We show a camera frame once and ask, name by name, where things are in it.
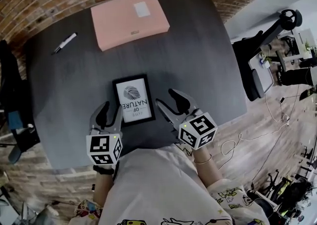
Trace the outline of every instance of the office chair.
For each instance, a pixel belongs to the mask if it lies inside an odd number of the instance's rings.
[[[249,61],[261,51],[262,45],[268,45],[283,30],[292,30],[301,26],[302,22],[303,18],[298,10],[287,9],[282,11],[279,19],[264,33],[261,30],[254,37],[233,43],[243,87],[250,101],[262,98],[265,93],[258,73],[255,69],[251,69]]]
[[[33,115],[30,87],[19,74],[18,64],[5,40],[0,41],[1,86],[0,104],[15,140],[16,146],[9,161],[16,163],[21,154],[39,143]]]

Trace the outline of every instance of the white marker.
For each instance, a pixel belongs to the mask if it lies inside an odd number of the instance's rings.
[[[52,53],[52,55],[58,53],[61,49],[63,49],[76,36],[77,36],[77,32],[75,32],[75,33],[71,34],[69,37],[67,37],[63,42],[60,43],[60,45],[55,49],[55,51]]]

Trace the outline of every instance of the pink box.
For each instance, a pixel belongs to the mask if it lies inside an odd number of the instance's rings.
[[[169,29],[158,0],[111,0],[92,7],[91,13],[102,51]]]

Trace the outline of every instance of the black picture frame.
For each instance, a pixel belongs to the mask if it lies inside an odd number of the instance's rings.
[[[122,127],[126,127],[126,126],[130,126],[130,125],[134,125],[134,124],[139,124],[139,123],[144,123],[144,122],[155,120],[155,114],[154,114],[154,108],[153,108],[153,103],[152,103],[152,97],[151,97],[149,83],[148,83],[148,78],[147,78],[146,74],[138,74],[138,75],[133,75],[133,76],[129,76],[129,77],[124,77],[124,78],[113,80],[112,84],[113,84],[113,90],[114,90],[114,95],[115,95],[115,100],[117,102],[117,105],[120,105],[120,100],[119,100],[119,95],[118,95],[118,90],[117,90],[117,86],[116,85],[119,84],[119,83],[132,81],[132,80],[138,80],[138,79],[143,79],[144,80],[145,89],[146,89],[148,100],[149,100],[149,107],[150,107],[150,111],[151,111],[151,117],[140,119],[140,120],[136,120],[136,121],[132,121],[132,122],[124,122],[124,119],[123,119],[122,120]]]

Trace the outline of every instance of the framed print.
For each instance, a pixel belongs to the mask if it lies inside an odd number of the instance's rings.
[[[116,100],[123,109],[122,126],[154,120],[154,110],[145,74],[113,81]]]

